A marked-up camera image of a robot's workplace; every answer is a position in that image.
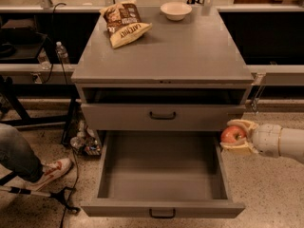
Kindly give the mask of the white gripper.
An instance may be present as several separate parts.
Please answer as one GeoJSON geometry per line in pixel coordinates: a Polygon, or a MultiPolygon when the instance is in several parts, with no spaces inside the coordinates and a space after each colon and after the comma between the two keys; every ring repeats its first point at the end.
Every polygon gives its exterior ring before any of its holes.
{"type": "Polygon", "coordinates": [[[247,136],[250,136],[255,131],[252,136],[253,143],[248,142],[245,138],[236,142],[221,142],[220,145],[224,150],[239,155],[259,153],[266,157],[279,157],[280,125],[266,123],[258,126],[255,122],[242,119],[233,119],[227,125],[241,128],[247,136]]]}

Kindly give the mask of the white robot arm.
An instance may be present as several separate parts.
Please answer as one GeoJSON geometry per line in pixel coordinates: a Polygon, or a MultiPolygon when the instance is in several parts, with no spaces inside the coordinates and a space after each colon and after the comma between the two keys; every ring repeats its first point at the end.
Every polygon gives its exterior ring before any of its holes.
{"type": "Polygon", "coordinates": [[[304,130],[279,124],[231,120],[220,135],[220,146],[235,154],[284,157],[304,163],[304,130]]]}

